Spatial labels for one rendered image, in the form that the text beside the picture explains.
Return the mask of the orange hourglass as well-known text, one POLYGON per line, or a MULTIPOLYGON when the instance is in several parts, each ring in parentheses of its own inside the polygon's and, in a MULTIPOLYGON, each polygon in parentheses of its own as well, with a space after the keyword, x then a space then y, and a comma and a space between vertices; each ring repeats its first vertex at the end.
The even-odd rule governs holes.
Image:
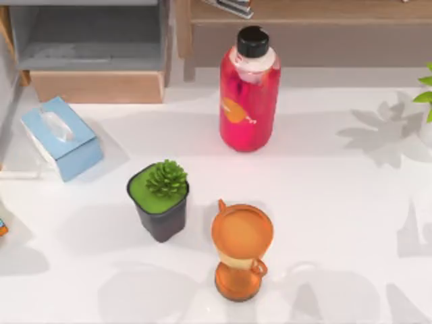
POLYGON ((217 290, 234 302, 250 300, 259 292, 268 272, 263 257, 273 241, 270 218, 255 206, 227 205, 220 199, 211 238, 219 256, 215 270, 217 290))

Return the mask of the wooden cupboard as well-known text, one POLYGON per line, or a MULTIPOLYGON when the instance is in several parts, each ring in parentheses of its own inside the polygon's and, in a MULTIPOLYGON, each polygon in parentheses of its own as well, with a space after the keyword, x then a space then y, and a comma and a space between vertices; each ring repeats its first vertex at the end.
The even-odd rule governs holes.
MULTIPOLYGON (((11 55, 11 58, 17 67, 18 63, 11 29, 11 19, 9 7, 7 5, 0 5, 0 33, 3 35, 9 54, 11 55)), ((20 85, 29 86, 31 83, 30 72, 28 70, 18 70, 18 72, 20 85)))

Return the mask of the black pot with green plant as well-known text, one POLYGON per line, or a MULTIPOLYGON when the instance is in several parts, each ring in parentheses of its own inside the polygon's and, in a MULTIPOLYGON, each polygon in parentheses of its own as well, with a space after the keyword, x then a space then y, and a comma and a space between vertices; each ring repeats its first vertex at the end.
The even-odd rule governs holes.
POLYGON ((184 168, 169 159, 140 170, 126 186, 142 226, 159 243, 184 229, 189 189, 184 168))

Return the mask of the green leafy plant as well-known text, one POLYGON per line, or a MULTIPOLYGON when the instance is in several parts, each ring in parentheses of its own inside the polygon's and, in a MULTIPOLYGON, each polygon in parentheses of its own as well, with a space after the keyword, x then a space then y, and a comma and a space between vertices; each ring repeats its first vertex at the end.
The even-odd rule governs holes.
POLYGON ((414 99, 414 103, 427 103, 429 105, 429 111, 427 112, 426 123, 432 123, 432 62, 426 63, 428 70, 431 72, 429 76, 423 76, 418 79, 418 81, 424 85, 428 86, 430 90, 426 90, 421 94, 418 94, 414 99))

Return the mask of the pale wooden drawer front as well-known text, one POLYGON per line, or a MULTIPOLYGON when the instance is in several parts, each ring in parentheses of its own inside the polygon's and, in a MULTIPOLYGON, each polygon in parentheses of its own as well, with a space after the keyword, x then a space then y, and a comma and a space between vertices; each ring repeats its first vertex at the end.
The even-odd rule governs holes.
POLYGON ((61 97, 68 103, 162 103, 162 71, 31 71, 40 101, 61 97))

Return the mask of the red bottle with black cap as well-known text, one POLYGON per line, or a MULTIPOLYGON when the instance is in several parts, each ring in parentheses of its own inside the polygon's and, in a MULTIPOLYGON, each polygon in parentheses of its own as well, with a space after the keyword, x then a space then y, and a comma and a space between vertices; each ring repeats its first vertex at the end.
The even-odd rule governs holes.
POLYGON ((281 64, 260 26, 246 26, 223 56, 219 78, 219 132, 235 151, 267 144, 275 118, 281 64))

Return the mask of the wooden shelf unit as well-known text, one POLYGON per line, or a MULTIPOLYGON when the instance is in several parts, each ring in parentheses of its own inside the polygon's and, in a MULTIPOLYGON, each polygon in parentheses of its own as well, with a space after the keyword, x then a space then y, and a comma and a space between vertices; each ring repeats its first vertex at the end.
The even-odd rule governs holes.
POLYGON ((251 0, 252 17, 215 0, 173 0, 184 79, 215 67, 239 27, 272 34, 283 63, 297 68, 413 68, 432 61, 432 0, 251 0))

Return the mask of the light blue tissue box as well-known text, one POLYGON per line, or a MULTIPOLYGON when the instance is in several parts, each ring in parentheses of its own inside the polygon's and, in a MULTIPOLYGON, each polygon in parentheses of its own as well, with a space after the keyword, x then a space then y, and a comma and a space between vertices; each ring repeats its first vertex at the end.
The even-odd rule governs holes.
POLYGON ((21 123, 39 153, 64 182, 103 159, 95 132, 60 97, 23 114, 21 123))

